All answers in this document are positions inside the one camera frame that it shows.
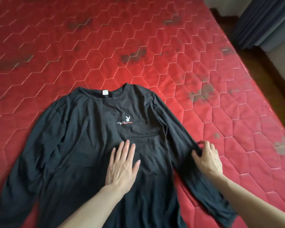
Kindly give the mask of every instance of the shirt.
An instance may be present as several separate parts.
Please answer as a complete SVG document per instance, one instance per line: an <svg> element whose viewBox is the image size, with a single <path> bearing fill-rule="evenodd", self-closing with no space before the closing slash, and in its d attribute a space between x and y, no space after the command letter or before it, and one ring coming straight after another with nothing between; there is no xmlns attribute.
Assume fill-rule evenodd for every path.
<svg viewBox="0 0 285 228"><path fill-rule="evenodd" d="M0 197L0 228L20 227L39 198L38 227L58 227L104 185L110 154L126 139L141 160L133 187L104 228L186 227L173 168L189 191L224 227L236 216L198 170L201 149L161 99L138 85L112 92L77 88L37 120Z"/></svg>

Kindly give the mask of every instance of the neckline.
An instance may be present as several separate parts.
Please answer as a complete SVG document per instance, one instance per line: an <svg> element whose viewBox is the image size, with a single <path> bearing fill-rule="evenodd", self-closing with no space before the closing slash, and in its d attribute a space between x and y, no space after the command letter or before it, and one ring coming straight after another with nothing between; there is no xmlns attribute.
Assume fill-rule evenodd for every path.
<svg viewBox="0 0 285 228"><path fill-rule="evenodd" d="M109 95L103 95L102 90L86 89L83 87L78 87L78 90L86 95L87 97L95 100L116 100L121 98L129 89L131 84L125 83L116 90L109 91Z"/></svg>

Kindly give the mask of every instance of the gray curtain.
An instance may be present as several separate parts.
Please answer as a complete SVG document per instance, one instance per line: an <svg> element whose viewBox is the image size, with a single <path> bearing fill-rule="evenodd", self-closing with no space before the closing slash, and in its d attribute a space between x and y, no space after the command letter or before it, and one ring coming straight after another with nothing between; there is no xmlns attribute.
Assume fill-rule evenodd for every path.
<svg viewBox="0 0 285 228"><path fill-rule="evenodd" d="M265 52L285 42L285 0L252 0L230 39L239 49L258 45Z"/></svg>

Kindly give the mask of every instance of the quilted mattress cover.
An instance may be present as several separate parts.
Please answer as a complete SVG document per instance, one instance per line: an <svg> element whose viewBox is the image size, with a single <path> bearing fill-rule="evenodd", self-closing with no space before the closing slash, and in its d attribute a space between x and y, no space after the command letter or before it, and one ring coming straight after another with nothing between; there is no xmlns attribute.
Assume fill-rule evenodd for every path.
<svg viewBox="0 0 285 228"><path fill-rule="evenodd" d="M203 0L0 0L0 189L53 101L125 82L156 92L225 175L285 211L285 129ZM175 186L188 227L218 227Z"/></svg>

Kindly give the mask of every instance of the printed logo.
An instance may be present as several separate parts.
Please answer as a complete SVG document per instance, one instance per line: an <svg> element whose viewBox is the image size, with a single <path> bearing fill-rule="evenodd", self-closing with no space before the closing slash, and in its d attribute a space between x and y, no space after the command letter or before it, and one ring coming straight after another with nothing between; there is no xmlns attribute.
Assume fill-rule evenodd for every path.
<svg viewBox="0 0 285 228"><path fill-rule="evenodd" d="M117 124L122 125L122 124L128 124L128 123L133 123L133 122L130 122L130 116L129 117L126 116L125 122L118 122Z"/></svg>

